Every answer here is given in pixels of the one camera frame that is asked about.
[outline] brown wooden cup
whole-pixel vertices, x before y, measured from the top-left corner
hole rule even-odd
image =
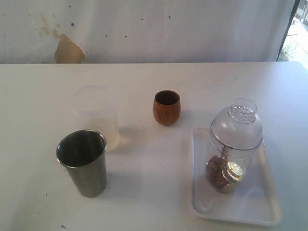
[[[162,90],[155,95],[153,115],[162,125],[171,125],[179,119],[181,114],[180,96],[171,90]]]

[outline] white wall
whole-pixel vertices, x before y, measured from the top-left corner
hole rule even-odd
[[[54,63],[60,34],[81,48],[84,63],[275,61],[293,4],[0,0],[0,63]]]

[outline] stain on wall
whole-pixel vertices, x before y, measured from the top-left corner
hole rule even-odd
[[[61,34],[58,48],[54,54],[58,64],[80,64],[85,55],[67,35]]]

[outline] stainless steel cup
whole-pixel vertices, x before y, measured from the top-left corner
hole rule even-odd
[[[66,136],[56,156],[80,194],[95,197],[106,187],[105,137],[94,130],[80,130]]]

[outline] white tray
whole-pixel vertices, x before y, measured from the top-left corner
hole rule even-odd
[[[191,201],[192,212],[201,218],[277,226],[282,210],[274,186],[264,144],[240,185],[233,193],[220,193],[205,178],[205,152],[209,129],[192,132]]]

